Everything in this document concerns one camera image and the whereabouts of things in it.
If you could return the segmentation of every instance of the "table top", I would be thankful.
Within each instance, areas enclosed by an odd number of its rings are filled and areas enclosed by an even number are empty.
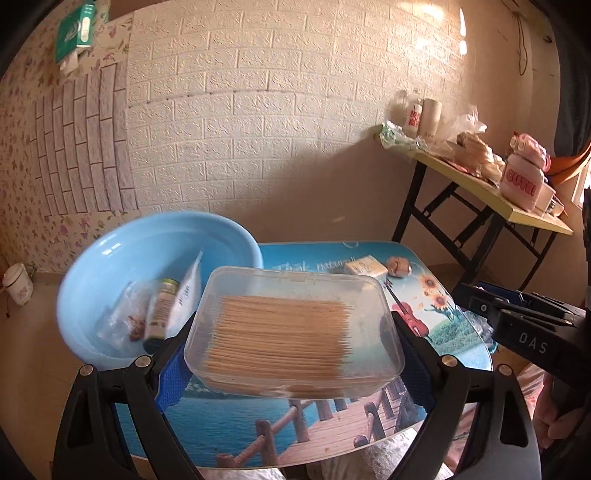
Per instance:
[[[288,271],[341,273],[343,264],[373,255],[383,264],[389,257],[411,263],[407,278],[388,277],[400,301],[409,304],[415,319],[428,329],[428,339],[440,354],[456,355],[467,367],[492,369],[491,357],[463,313],[443,286],[407,247],[394,242],[322,242],[261,245],[265,268]],[[397,308],[384,290],[391,310]],[[288,466],[331,458],[361,448],[368,434],[365,406],[378,406],[385,437],[425,417],[422,407],[407,397],[401,379],[374,395],[360,399],[301,401],[308,441],[298,442],[294,428],[297,408],[288,400],[243,397],[209,390],[193,377],[181,401],[165,415],[191,461],[200,468],[256,468]],[[127,406],[118,405],[121,427],[130,453],[145,456]],[[275,455],[257,439],[255,422],[268,420],[274,434]]]
[[[549,215],[548,213],[538,215],[537,213],[526,212],[504,198],[499,192],[499,189],[493,187],[493,185],[490,185],[484,180],[477,179],[472,175],[461,172],[449,163],[439,160],[422,150],[412,150],[409,151],[407,155],[457,183],[460,187],[466,189],[486,203],[510,223],[532,226],[542,230],[563,233],[565,235],[573,234],[573,231],[569,226],[559,218]]]

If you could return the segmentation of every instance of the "green tissue box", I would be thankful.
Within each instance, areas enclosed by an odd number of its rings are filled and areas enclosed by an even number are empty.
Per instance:
[[[86,4],[61,21],[56,41],[56,63],[60,63],[77,48],[88,48],[92,45],[94,16],[94,4]]]

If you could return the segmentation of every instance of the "plastic basin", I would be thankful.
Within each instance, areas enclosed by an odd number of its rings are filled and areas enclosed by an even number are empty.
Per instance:
[[[202,286],[223,265],[262,268],[252,235],[236,222],[203,212],[162,213],[127,223],[99,238],[68,271],[57,298],[62,338],[83,362],[99,370],[127,367],[122,356],[96,339],[97,321],[129,282],[175,278],[203,251]]]

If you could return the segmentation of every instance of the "red violin picture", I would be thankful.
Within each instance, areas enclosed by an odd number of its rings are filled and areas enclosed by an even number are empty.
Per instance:
[[[414,316],[413,309],[408,303],[398,299],[398,297],[392,291],[392,288],[390,288],[389,281],[386,281],[386,288],[396,301],[396,305],[392,305],[392,310],[400,314],[404,322],[406,322],[406,324],[416,336],[425,338],[427,335],[429,335],[429,328],[427,325]]]

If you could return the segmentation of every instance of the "floral wallpaper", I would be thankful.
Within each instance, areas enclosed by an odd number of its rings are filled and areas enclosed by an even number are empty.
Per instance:
[[[40,271],[66,271],[96,238],[138,216],[137,212],[76,215],[41,214],[43,192],[35,190],[31,156],[26,145],[31,131],[27,113],[34,102],[66,80],[127,58],[132,14],[108,22],[109,0],[96,0],[93,47],[79,56],[68,78],[54,63],[54,45],[61,19],[81,5],[64,0],[29,36],[0,83],[0,252],[13,264],[24,261]]]

